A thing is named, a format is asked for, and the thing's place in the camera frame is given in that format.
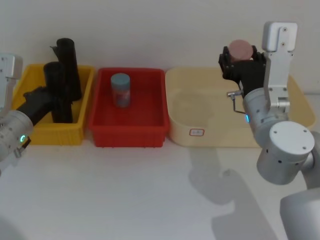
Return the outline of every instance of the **cable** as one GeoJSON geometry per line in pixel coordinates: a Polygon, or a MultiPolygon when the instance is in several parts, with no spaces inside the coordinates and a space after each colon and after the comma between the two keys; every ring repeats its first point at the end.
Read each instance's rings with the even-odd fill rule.
{"type": "Polygon", "coordinates": [[[233,111],[238,113],[238,114],[246,114],[244,111],[238,111],[236,110],[236,99],[232,98],[232,102],[233,102],[233,111]]]}

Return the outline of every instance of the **plastic bin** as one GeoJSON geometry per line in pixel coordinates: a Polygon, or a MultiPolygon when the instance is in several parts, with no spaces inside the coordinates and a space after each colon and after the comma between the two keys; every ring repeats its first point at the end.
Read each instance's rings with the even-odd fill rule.
{"type": "Polygon", "coordinates": [[[162,147],[169,130],[165,73],[150,68],[102,68],[98,71],[89,128],[97,147],[162,147]],[[130,105],[116,107],[111,76],[130,76],[130,105]]]}
{"type": "MultiPolygon", "coordinates": [[[[14,91],[12,109],[17,109],[26,100],[25,92],[30,92],[39,86],[45,86],[44,64],[31,64],[26,67],[21,80],[14,91]]],[[[82,99],[72,104],[73,123],[53,123],[51,113],[48,113],[35,127],[31,138],[34,145],[80,145],[84,138],[86,117],[92,100],[92,84],[95,68],[78,66],[82,99]]]]}
{"type": "MultiPolygon", "coordinates": [[[[176,67],[165,76],[170,138],[186,147],[259,147],[245,115],[233,111],[226,92],[238,85],[217,67],[176,67]]],[[[316,116],[295,80],[288,80],[290,120],[311,129],[316,116]]],[[[236,97],[243,111],[243,99],[236,97]]]]}

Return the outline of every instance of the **red bin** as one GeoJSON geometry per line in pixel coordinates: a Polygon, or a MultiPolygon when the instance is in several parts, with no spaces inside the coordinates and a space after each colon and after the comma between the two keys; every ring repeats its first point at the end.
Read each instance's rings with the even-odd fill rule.
{"type": "Polygon", "coordinates": [[[89,119],[97,147],[162,147],[169,131],[165,72],[152,68],[101,68],[89,119]],[[111,76],[130,76],[130,105],[113,102],[111,76]]]}

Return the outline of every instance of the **label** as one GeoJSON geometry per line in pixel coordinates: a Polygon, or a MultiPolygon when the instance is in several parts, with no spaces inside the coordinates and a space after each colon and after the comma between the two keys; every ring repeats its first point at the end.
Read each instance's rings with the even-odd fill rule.
{"type": "Polygon", "coordinates": [[[189,135],[195,136],[195,137],[202,137],[203,135],[205,135],[205,130],[198,129],[198,128],[192,128],[192,129],[190,129],[189,135]]]}
{"type": "Polygon", "coordinates": [[[130,91],[113,91],[113,98],[118,107],[127,107],[130,104],[130,91]]]}

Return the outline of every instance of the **yellow bin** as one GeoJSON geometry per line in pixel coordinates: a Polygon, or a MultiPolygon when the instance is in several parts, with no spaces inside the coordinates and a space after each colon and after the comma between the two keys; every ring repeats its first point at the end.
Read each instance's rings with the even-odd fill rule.
{"type": "MultiPolygon", "coordinates": [[[[45,86],[44,64],[31,64],[26,67],[13,94],[12,109],[17,109],[26,99],[23,96],[37,87],[45,86]]],[[[82,99],[72,104],[73,123],[53,123],[49,112],[33,129],[30,136],[34,145],[81,145],[84,139],[87,115],[92,101],[92,85],[95,68],[78,66],[82,99]]]]}

